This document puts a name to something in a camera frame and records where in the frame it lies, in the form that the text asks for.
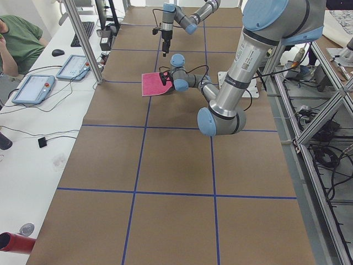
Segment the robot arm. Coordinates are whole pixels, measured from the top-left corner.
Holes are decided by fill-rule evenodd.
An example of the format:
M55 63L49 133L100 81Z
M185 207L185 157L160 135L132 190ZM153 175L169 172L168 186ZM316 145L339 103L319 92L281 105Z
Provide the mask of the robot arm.
M269 48L317 40L323 32L325 1L247 1L243 9L243 40L220 88L207 75L192 75L185 59L175 54L165 82L170 79L176 91L197 88L208 101L197 115L200 131L207 136L230 135L246 123L244 111L237 106L249 87Z
M180 6L171 3L164 3L162 23L159 28L156 28L156 31L161 31L162 33L163 56L166 57L166 54L169 53L171 40L173 38L174 22L176 22L182 29L191 35L196 31L198 24L218 10L220 4L221 1L219 0L205 1L205 4L202 7L200 7L195 13L188 16Z

